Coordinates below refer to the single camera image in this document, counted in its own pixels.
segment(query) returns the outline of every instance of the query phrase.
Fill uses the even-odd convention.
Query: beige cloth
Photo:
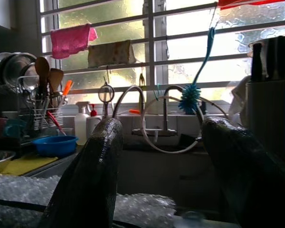
[[[89,46],[89,67],[135,63],[130,40]]]

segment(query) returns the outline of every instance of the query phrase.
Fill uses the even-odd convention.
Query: bubble wrap
[[[59,176],[30,178],[0,175],[0,199],[47,205]],[[159,195],[117,195],[114,220],[142,228],[173,227],[175,203]],[[42,213],[0,205],[0,228],[35,228]]]

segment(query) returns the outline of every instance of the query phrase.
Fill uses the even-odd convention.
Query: blue bowl
[[[61,158],[75,152],[77,140],[78,138],[75,136],[51,136],[36,139],[33,144],[36,145],[39,155]]]

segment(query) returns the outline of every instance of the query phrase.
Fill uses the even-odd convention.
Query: spray bottle
[[[97,115],[97,111],[94,110],[95,104],[90,104],[92,106],[92,111],[90,117],[86,119],[86,138],[88,139],[92,134],[96,126],[102,120],[101,116]]]
[[[78,137],[77,144],[84,145],[86,143],[86,119],[89,117],[86,114],[86,108],[90,111],[89,102],[77,102],[79,113],[75,116],[75,135]]]

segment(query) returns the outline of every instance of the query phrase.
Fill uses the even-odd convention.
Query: yellow mat
[[[1,172],[1,174],[9,174],[20,176],[24,173],[35,170],[39,167],[47,165],[56,161],[58,158],[45,158],[40,157],[37,154],[27,154],[21,158],[11,161],[7,167]]]

